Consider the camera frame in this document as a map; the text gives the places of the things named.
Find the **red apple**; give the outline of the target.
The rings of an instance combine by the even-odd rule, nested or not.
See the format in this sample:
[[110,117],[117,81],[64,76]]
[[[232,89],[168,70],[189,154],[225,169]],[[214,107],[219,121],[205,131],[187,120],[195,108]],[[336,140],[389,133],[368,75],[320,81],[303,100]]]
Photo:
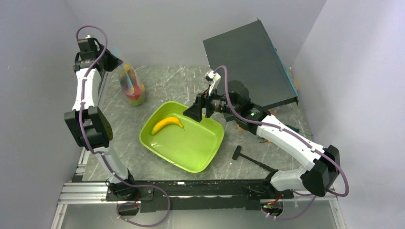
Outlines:
[[144,84],[141,84],[140,86],[135,85],[134,90],[132,89],[126,89],[124,91],[125,95],[127,98],[131,99],[131,100],[137,100],[140,98],[140,96],[143,94],[143,92],[145,91],[145,87]]

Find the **clear zip top bag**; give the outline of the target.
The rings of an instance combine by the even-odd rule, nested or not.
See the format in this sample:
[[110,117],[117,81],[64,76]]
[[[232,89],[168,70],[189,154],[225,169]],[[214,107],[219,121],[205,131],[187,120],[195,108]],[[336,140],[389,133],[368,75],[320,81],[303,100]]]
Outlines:
[[[121,64],[113,71],[114,75],[117,76],[121,91],[124,93],[126,89],[134,90],[133,88],[135,85],[140,86],[141,84],[143,84],[141,79],[136,75],[135,69],[129,63],[125,62],[123,58],[119,57],[116,47],[113,48],[113,54],[123,61],[123,64]],[[130,66],[130,70],[128,72],[125,71],[125,64]]]

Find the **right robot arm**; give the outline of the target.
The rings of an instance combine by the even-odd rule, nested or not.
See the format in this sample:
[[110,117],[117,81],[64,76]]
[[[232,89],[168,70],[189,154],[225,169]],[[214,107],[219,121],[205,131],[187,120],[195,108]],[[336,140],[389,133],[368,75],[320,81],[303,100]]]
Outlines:
[[325,148],[306,139],[287,125],[281,123],[263,107],[251,102],[248,89],[240,81],[230,81],[229,97],[208,90],[196,95],[195,102],[183,115],[196,122],[209,118],[215,112],[229,114],[246,131],[270,140],[294,157],[302,167],[282,171],[270,168],[263,181],[263,192],[275,198],[285,190],[305,189],[323,197],[339,175],[339,150],[330,145]]

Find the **green pear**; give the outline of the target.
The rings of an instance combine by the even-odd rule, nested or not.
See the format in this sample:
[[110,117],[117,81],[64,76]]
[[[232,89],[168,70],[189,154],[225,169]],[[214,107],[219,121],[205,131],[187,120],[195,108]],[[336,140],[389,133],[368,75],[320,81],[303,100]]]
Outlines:
[[139,106],[144,103],[145,95],[141,94],[140,96],[136,97],[135,95],[128,95],[127,96],[128,102],[131,106]]

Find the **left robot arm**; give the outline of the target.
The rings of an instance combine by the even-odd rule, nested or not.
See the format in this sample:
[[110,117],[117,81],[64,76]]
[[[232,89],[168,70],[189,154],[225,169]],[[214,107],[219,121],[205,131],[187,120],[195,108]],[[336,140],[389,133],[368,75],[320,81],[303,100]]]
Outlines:
[[102,74],[115,70],[123,62],[96,38],[88,36],[77,43],[80,50],[74,64],[77,92],[64,121],[78,146],[92,153],[107,172],[109,194],[118,200],[135,200],[138,188],[111,144],[112,127],[98,106]]

